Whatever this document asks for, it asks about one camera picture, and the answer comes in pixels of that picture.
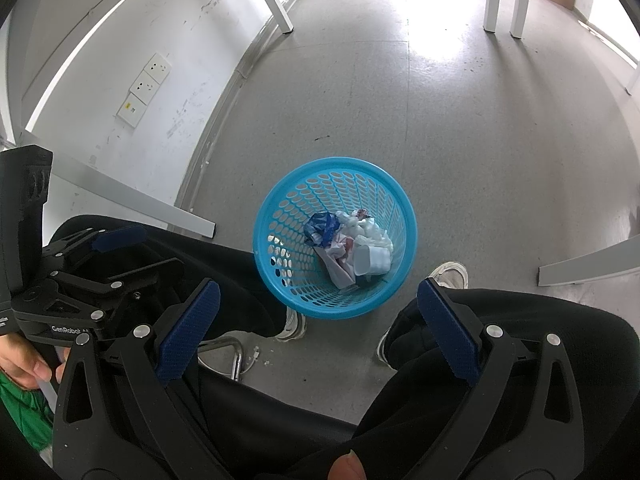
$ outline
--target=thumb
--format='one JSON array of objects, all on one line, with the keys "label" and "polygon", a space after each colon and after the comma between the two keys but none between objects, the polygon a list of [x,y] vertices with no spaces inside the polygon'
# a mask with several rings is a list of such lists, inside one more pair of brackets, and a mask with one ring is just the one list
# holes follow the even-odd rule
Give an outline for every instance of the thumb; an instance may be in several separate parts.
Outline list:
[{"label": "thumb", "polygon": [[367,480],[362,462],[353,449],[349,454],[342,455],[334,462],[329,470],[327,480]]}]

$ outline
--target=green cloth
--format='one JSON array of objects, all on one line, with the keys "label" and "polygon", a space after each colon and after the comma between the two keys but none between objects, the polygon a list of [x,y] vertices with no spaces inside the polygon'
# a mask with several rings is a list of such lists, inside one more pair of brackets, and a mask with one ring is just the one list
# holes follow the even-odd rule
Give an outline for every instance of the green cloth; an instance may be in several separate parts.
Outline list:
[{"label": "green cloth", "polygon": [[51,444],[53,412],[40,390],[23,390],[0,372],[0,400],[33,449],[41,452]]}]

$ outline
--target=metal chair leg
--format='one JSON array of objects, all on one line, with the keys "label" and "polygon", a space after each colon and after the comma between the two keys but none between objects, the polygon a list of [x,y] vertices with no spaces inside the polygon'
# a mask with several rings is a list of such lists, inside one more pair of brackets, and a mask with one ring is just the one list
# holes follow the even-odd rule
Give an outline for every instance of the metal chair leg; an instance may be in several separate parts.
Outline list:
[{"label": "metal chair leg", "polygon": [[[234,348],[234,362],[231,367],[231,379],[240,382],[240,372],[242,371],[242,362],[244,362],[244,348],[242,348],[242,343],[238,341],[235,337],[231,336],[222,336],[217,339],[209,339],[206,341],[202,341],[198,346],[198,354],[201,352],[207,352],[209,350],[216,350],[218,348],[224,348],[226,346],[232,346]],[[219,374],[220,372],[214,370],[209,365],[207,365],[198,355],[198,364],[203,368],[211,370]]]}]

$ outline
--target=plastic bag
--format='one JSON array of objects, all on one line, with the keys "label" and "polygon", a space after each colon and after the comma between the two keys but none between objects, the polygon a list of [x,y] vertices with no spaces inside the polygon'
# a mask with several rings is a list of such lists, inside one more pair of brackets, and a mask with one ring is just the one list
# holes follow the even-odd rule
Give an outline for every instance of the plastic bag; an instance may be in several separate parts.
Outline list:
[{"label": "plastic bag", "polygon": [[334,234],[334,239],[331,241],[331,244],[326,249],[327,256],[331,256],[336,260],[338,258],[343,257],[347,253],[346,241],[350,240],[351,245],[353,245],[353,238],[349,238],[340,232],[336,232]]},{"label": "plastic bag", "polygon": [[304,227],[305,244],[311,247],[327,248],[334,239],[334,234],[340,227],[338,218],[333,213],[323,211],[315,213]]},{"label": "plastic bag", "polygon": [[344,290],[345,288],[355,285],[356,282],[354,276],[345,271],[334,258],[328,256],[326,254],[326,249],[323,249],[322,247],[314,247],[314,251],[324,263],[331,281],[337,288]]},{"label": "plastic bag", "polygon": [[369,247],[383,247],[394,252],[394,244],[386,230],[376,224],[376,219],[369,216],[366,209],[356,209],[350,215],[344,211],[335,214],[340,221],[340,234],[353,238],[356,247],[366,245]]}]

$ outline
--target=white plastic cup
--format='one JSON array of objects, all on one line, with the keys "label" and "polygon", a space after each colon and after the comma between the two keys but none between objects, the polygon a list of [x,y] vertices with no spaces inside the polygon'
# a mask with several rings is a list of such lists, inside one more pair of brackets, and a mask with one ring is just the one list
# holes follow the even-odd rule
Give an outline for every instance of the white plastic cup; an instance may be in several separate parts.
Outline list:
[{"label": "white plastic cup", "polygon": [[353,272],[356,276],[377,276],[391,269],[391,252],[384,247],[360,245],[353,251]]}]

